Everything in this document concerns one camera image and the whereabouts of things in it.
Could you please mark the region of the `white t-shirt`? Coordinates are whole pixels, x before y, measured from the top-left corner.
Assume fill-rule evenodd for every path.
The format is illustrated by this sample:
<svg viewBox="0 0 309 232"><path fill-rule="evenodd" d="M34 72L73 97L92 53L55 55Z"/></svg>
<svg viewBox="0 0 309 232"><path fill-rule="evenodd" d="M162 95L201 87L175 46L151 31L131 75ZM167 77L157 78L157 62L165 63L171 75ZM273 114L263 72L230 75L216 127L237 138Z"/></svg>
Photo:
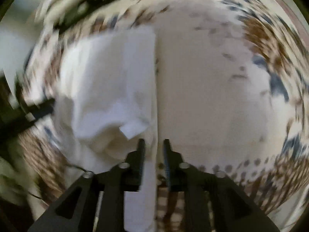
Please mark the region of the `white t-shirt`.
<svg viewBox="0 0 309 232"><path fill-rule="evenodd" d="M146 143L141 189L125 196L125 229L155 230L157 96L155 33L149 26L96 34L63 57L54 128L67 160L108 171Z"/></svg>

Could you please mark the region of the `black striped folded garment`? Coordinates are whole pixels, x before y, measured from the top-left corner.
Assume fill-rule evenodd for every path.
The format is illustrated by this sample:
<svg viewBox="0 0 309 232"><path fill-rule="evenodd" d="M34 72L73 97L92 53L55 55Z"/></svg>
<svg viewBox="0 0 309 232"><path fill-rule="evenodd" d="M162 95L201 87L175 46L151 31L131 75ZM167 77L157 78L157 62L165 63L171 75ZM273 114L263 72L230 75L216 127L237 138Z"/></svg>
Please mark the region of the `black striped folded garment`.
<svg viewBox="0 0 309 232"><path fill-rule="evenodd" d="M75 26L79 21L85 19L100 7L107 5L115 0L82 0L67 13L64 18L60 19L54 29L59 30L59 33L65 32L70 27Z"/></svg>

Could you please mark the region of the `floral fleece bed blanket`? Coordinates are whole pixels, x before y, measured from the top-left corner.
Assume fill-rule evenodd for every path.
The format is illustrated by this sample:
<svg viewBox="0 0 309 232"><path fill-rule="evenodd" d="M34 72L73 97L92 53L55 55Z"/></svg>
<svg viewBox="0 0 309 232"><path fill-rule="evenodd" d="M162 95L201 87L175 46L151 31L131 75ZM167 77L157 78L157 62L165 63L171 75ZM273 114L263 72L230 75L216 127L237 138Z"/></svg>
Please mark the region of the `floral fleece bed blanket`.
<svg viewBox="0 0 309 232"><path fill-rule="evenodd" d="M87 37L158 34L158 144L226 172L281 231L308 207L308 33L281 0L118 0L62 34L43 24L26 102L55 96L65 52Z"/></svg>

